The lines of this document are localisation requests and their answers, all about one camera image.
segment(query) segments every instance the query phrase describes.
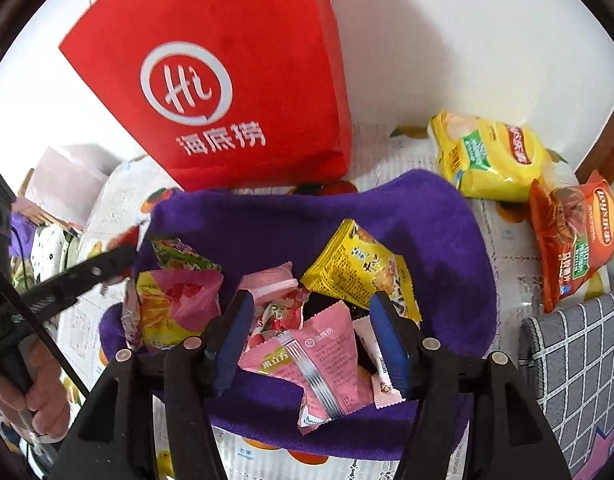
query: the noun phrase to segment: gray plaid cloth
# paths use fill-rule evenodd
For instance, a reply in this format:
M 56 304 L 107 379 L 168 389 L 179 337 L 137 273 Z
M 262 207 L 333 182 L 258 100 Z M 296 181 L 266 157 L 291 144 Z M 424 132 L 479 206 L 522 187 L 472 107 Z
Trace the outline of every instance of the gray plaid cloth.
M 614 449 L 614 291 L 523 319 L 519 357 L 572 476 L 589 463 L 590 478 Z

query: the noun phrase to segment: pink star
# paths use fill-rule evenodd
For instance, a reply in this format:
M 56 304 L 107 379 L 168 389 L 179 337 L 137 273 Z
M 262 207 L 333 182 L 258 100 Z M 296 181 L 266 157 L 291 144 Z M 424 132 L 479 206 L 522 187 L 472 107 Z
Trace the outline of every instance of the pink star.
M 609 451 L 612 446 L 614 435 L 613 429 L 604 436 L 600 428 L 596 428 L 596 434 L 594 434 L 594 444 L 591 448 L 589 458 L 584 463 L 583 468 L 578 471 L 574 480 L 591 480 L 598 470 L 607 462 L 609 458 Z

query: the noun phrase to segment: screw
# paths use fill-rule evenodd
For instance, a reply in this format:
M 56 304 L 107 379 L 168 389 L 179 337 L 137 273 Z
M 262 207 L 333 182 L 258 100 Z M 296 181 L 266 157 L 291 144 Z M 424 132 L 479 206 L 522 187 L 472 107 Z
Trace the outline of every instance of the screw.
M 440 341 L 435 337 L 427 337 L 423 339 L 423 346 L 427 350 L 439 350 L 440 349 Z
M 123 363 L 127 361 L 131 356 L 132 351 L 127 348 L 123 348 L 122 350 L 116 352 L 116 361 L 118 361 L 119 363 Z
M 509 357 L 503 354 L 503 352 L 493 352 L 493 354 L 491 354 L 491 360 L 497 365 L 504 366 L 509 362 Z
M 191 336 L 191 337 L 188 337 L 187 339 L 185 339 L 185 342 L 183 343 L 183 346 L 187 350 L 195 350 L 196 348 L 201 346 L 202 343 L 203 342 L 200 340 L 199 337 Z

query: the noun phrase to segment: yellow chip bag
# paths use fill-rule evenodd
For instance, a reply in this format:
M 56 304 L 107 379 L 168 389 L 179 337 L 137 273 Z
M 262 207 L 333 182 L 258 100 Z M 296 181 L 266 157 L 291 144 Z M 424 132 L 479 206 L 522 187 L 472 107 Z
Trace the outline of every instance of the yellow chip bag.
M 535 179 L 553 188 L 551 157 L 529 128 L 442 112 L 429 130 L 442 176 L 465 196 L 527 202 Z
M 349 218 L 301 281 L 308 290 L 366 309 L 371 295 L 383 290 L 401 317 L 417 323 L 422 320 L 405 259 Z

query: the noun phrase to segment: white circular logo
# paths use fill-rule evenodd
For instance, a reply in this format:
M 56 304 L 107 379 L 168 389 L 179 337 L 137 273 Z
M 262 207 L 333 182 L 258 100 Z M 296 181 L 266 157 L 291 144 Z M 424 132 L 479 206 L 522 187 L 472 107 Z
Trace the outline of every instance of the white circular logo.
M 183 67 L 179 64 L 177 70 L 175 68 L 172 73 L 169 65 L 164 65 L 163 77 L 167 86 L 167 93 L 162 97 L 162 100 L 166 104 L 173 105 L 176 108 L 176 112 L 165 108 L 154 95 L 151 85 L 152 72 L 159 62 L 169 56 L 188 56 L 199 60 L 209 67 L 216 76 L 216 79 L 218 79 L 220 98 L 218 99 L 217 107 L 209 117 L 206 115 L 193 116 L 187 114 L 185 107 L 181 103 L 181 101 L 186 101 L 190 107 L 195 108 L 196 99 L 199 99 L 201 102 L 207 101 L 213 95 L 212 88 L 203 88 L 203 82 L 191 66 Z M 141 67 L 141 87 L 147 101 L 154 110 L 170 121 L 186 124 L 187 126 L 206 126 L 207 124 L 215 123 L 225 116 L 231 106 L 231 98 L 233 96 L 231 79 L 223 63 L 207 49 L 187 41 L 172 41 L 171 43 L 162 44 L 151 51 Z M 192 87 L 195 95 L 192 95 L 190 87 Z

